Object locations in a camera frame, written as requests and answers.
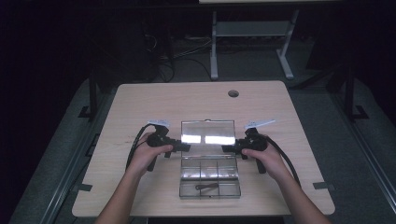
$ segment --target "gray floor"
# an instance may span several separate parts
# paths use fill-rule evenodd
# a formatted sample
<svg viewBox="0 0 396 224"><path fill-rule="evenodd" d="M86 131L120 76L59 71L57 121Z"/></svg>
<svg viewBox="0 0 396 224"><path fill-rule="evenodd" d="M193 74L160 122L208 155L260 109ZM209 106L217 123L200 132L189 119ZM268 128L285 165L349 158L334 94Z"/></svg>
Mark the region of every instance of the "gray floor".
<svg viewBox="0 0 396 224"><path fill-rule="evenodd" d="M286 80L273 48L262 50L245 49L234 54L219 55L219 81L236 80L282 80L287 86L298 84L317 71L305 70L312 43L294 41L290 45L288 59L296 78ZM197 53L185 58L201 62L207 69L209 53ZM177 70L172 82L210 81L205 69L194 61L177 61ZM166 67L162 70L170 75ZM355 103L362 105L370 119L358 120L354 126L346 120L337 103L339 95L331 95L324 89L327 78L303 91L290 91L290 97L303 124L308 141L318 161L325 181L334 186L331 190L335 212L329 218L333 223L396 223L396 215L378 186L369 162L352 129L359 128L367 143L374 149L391 182L396 182L396 129L376 105L367 87L358 80L355 89ZM76 218L71 213L77 191L73 186L84 176L89 157L86 152L93 149L90 143L96 133L100 133L111 106L114 92L98 93L100 113L95 120L78 118L80 109L89 104L88 82L84 82L68 107L64 119L52 138L34 177L25 191L11 223L51 223L51 200L65 195L57 203L59 215L54 223L92 223L93 218ZM77 159L75 169L69 166ZM62 182L69 177L70 191ZM145 218L137 217L133 223L144 223Z"/></svg>

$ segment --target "black cable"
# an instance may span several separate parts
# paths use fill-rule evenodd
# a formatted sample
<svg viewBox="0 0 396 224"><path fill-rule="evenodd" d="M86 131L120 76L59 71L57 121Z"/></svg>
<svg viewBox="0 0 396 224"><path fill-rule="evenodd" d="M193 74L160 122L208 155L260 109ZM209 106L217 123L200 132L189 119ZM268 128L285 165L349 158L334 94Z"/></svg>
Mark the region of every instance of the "black cable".
<svg viewBox="0 0 396 224"><path fill-rule="evenodd" d="M279 152L279 154L283 157L283 159L285 159L286 163L288 164L288 166L289 166L289 168L290 168L290 170L291 170L291 173L293 174L294 179L296 180L297 184L298 184L299 186L301 186L300 179L299 179L299 177L297 176L297 172L296 172L296 170L294 169L294 166L293 166L293 164L291 163L289 157L286 155L286 153L285 153L285 152L277 145L277 143L276 143L274 140L272 140L270 137L268 137L268 136L265 135L265 139L267 140L267 142L269 142L271 145L273 145L274 148L276 148L276 150Z"/></svg>
<svg viewBox="0 0 396 224"><path fill-rule="evenodd" d="M132 157L134 156L134 151L135 151L135 150L137 149L137 147L138 147L137 142L139 142L139 139L140 139L140 137L142 136L142 133L146 130L146 128L147 128L148 126L151 126L151 125L152 125L152 124L147 124L146 126L142 127L142 128L140 129L139 133L137 134L136 138L134 139L134 143L132 144L131 151L129 152L129 155L128 155L128 160L126 161L125 170L128 168L129 163L131 163L131 159L132 159Z"/></svg>
<svg viewBox="0 0 396 224"><path fill-rule="evenodd" d="M196 63L200 64L200 65L205 69L207 75L208 75L209 78L210 78L210 73L209 73L209 71L207 70L206 66L205 66L203 63L199 62L198 60L189 59L189 58L181 58L181 59L177 59L177 61L193 61L193 62L196 62Z"/></svg>
<svg viewBox="0 0 396 224"><path fill-rule="evenodd" d="M172 70L172 75L169 79L166 78L165 73L163 72L163 70L161 70L161 68L159 69L159 73L160 73L160 78L163 80L163 82L170 82L172 81L172 79L175 77L175 68L172 65L166 64L166 63L160 63L159 65L168 67Z"/></svg>

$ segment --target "wrist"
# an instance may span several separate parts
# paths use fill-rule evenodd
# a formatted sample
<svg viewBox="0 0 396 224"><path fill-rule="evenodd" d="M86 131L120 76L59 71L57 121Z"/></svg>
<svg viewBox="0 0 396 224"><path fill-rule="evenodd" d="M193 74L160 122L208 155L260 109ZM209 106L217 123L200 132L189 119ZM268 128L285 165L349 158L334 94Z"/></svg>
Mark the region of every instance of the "wrist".
<svg viewBox="0 0 396 224"><path fill-rule="evenodd" d="M294 177L287 169L285 171L279 172L276 176L273 177L273 179L276 181L278 185L288 183L291 180L294 181Z"/></svg>

